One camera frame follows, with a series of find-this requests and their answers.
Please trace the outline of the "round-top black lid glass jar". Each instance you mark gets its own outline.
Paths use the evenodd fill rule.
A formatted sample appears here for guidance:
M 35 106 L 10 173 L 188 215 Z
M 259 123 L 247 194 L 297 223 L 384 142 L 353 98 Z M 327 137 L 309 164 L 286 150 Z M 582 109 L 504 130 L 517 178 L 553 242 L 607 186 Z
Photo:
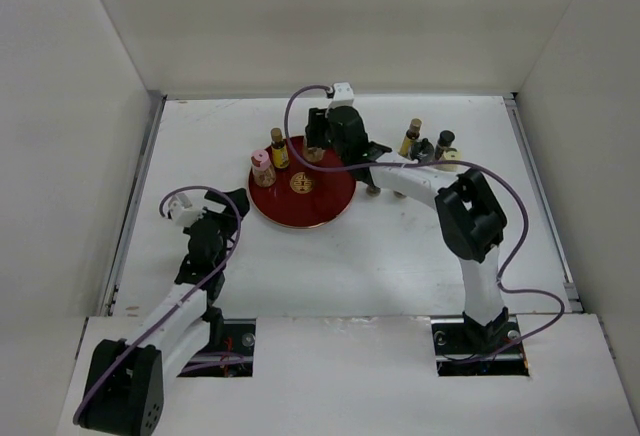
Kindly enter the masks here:
M 323 160 L 325 155 L 325 150 L 319 147 L 309 147 L 306 144 L 303 144 L 303 158 L 311 163 L 316 164 Z

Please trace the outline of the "small black-cap spice bottle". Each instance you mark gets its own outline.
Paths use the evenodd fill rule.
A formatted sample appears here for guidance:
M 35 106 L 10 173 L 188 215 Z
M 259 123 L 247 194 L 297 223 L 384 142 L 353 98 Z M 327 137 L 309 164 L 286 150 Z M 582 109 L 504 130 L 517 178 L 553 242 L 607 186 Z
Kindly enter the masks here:
M 366 193 L 371 197 L 377 197 L 381 193 L 381 190 L 376 186 L 368 186 Z

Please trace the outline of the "black knob lid jar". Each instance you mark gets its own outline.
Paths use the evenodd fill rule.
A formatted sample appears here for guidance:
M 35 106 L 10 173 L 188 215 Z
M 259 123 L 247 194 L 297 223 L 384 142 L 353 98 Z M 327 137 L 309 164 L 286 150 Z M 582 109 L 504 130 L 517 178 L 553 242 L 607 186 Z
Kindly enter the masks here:
M 408 156 L 412 161 L 430 162 L 434 159 L 434 146 L 428 138 L 414 141 L 409 149 Z

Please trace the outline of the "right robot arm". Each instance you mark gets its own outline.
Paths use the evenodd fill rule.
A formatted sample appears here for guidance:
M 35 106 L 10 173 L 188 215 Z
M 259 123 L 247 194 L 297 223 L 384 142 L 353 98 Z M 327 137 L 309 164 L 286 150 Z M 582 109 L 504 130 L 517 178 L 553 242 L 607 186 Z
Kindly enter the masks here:
M 476 357 L 497 351 L 509 319 L 498 283 L 507 217 L 481 171 L 413 168 L 390 148 L 371 141 L 351 106 L 310 109 L 305 137 L 311 148 L 333 150 L 355 180 L 403 193 L 437 213 L 444 243 L 461 266 L 464 340 Z

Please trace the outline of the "yellow-label gold-cap bottle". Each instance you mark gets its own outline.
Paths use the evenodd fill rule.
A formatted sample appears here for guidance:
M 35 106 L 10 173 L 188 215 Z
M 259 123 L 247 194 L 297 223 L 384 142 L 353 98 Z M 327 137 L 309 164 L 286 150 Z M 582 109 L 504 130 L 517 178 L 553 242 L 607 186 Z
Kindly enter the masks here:
M 270 131 L 271 159 L 274 167 L 285 170 L 289 167 L 287 144 L 280 128 L 274 127 Z

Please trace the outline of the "tall gold-cap sauce bottle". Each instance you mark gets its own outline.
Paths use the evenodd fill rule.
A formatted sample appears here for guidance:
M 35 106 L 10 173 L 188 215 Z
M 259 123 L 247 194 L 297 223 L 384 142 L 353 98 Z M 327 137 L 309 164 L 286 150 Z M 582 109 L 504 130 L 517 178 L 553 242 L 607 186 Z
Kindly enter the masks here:
M 419 139 L 422 121 L 418 118 L 413 118 L 409 124 L 407 131 L 405 132 L 404 139 L 398 151 L 398 154 L 407 158 L 413 144 Z

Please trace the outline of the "pink-lid glass shaker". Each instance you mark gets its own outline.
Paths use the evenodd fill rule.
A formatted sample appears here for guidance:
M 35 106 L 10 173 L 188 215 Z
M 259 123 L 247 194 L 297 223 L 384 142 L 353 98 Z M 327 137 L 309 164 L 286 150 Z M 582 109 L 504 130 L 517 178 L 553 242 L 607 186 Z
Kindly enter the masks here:
M 251 171 L 259 187 L 268 188 L 276 182 L 275 169 L 266 150 L 256 150 L 251 154 Z

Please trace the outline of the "black-cap spice jar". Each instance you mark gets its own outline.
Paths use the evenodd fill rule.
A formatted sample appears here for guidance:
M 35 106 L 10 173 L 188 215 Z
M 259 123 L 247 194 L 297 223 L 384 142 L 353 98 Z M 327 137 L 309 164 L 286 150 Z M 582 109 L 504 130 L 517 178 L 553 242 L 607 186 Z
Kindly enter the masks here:
M 443 130 L 440 132 L 434 150 L 434 159 L 436 161 L 441 159 L 443 154 L 451 147 L 454 140 L 455 134 L 452 131 Z

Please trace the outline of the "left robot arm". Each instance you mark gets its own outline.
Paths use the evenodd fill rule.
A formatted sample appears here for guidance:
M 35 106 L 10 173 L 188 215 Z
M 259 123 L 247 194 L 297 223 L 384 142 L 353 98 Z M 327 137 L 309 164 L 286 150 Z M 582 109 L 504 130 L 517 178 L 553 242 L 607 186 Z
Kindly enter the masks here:
M 74 425 L 109 435 L 152 434 L 170 382 L 200 370 L 190 362 L 198 352 L 210 355 L 223 346 L 224 319 L 214 304 L 250 203 L 243 188 L 199 189 L 220 210 L 194 206 L 188 187 L 161 200 L 159 213 L 187 236 L 187 253 L 167 296 L 136 331 L 127 338 L 104 339 L 93 350 Z

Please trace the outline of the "yellow-lid white shaker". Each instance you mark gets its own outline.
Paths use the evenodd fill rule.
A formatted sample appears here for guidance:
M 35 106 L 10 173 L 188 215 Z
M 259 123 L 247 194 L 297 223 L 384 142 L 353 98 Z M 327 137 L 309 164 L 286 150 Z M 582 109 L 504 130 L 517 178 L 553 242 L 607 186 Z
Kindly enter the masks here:
M 461 153 L 454 148 L 444 151 L 439 159 L 438 169 L 446 172 L 457 172 L 459 170 L 458 162 L 461 160 Z

